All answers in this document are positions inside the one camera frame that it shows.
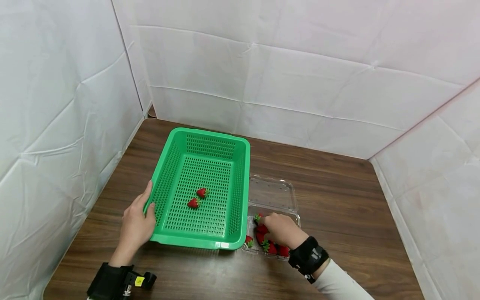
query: brown wood grain surface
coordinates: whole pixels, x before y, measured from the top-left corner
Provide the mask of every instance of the brown wood grain surface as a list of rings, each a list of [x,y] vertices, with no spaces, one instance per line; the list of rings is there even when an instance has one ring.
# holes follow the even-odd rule
[[[147,119],[48,284],[44,299],[85,299],[113,254],[123,210],[143,192],[169,132],[183,126]],[[377,300],[423,299],[371,164],[248,138],[251,173],[293,184],[302,228]],[[288,263],[243,250],[210,251],[148,242],[133,263],[158,279],[135,299],[324,299]]]

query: strawberry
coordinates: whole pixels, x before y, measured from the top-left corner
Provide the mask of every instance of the strawberry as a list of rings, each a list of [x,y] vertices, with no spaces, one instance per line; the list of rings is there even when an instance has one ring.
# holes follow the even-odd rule
[[[198,208],[200,206],[200,201],[198,201],[197,198],[193,198],[187,203],[187,206],[191,208]]]
[[[264,243],[264,251],[268,254],[273,254],[275,255],[276,254],[276,248],[275,248],[275,245],[271,242],[268,242],[266,241]]]
[[[257,232],[260,232],[260,233],[268,233],[268,228],[267,226],[265,226],[265,224],[261,224],[260,226],[257,226]]]
[[[245,238],[245,244],[247,244],[247,248],[251,248],[253,246],[253,238],[247,235]]]
[[[288,253],[290,251],[290,249],[286,246],[278,246],[278,255],[280,256],[285,256],[285,257],[289,257],[290,256],[290,253]]]
[[[263,218],[264,215],[262,214],[256,214],[254,217],[253,217],[253,221],[255,222],[255,225],[258,225],[258,221],[260,221],[261,218]]]
[[[201,188],[197,191],[197,195],[200,198],[205,198],[208,195],[208,190],[206,188]]]
[[[264,233],[257,232],[257,233],[255,233],[255,237],[257,238],[257,242],[258,242],[259,245],[262,245],[263,242],[265,241],[265,234]]]

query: wrist strap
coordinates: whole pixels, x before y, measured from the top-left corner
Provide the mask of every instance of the wrist strap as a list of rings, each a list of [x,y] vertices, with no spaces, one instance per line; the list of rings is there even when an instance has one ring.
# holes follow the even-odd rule
[[[290,250],[288,263],[298,269],[311,284],[315,282],[313,273],[329,258],[327,251],[318,245],[314,237],[308,237],[297,249]]]
[[[88,288],[88,297],[95,300],[120,299],[126,288],[125,279],[132,270],[133,265],[116,268],[103,263]]]

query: white backdrop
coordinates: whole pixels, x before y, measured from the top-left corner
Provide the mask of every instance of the white backdrop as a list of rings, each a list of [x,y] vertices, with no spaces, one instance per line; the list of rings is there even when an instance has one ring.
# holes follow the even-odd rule
[[[371,160],[426,300],[480,297],[480,81]]]
[[[160,119],[370,158],[480,74],[475,0],[113,0]]]
[[[110,0],[2,1],[0,105],[0,299],[40,299],[143,119]]]

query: white sleeve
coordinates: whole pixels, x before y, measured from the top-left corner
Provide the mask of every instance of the white sleeve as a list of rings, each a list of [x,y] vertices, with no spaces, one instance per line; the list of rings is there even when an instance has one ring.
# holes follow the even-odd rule
[[[373,300],[372,296],[331,259],[313,286],[328,300]]]

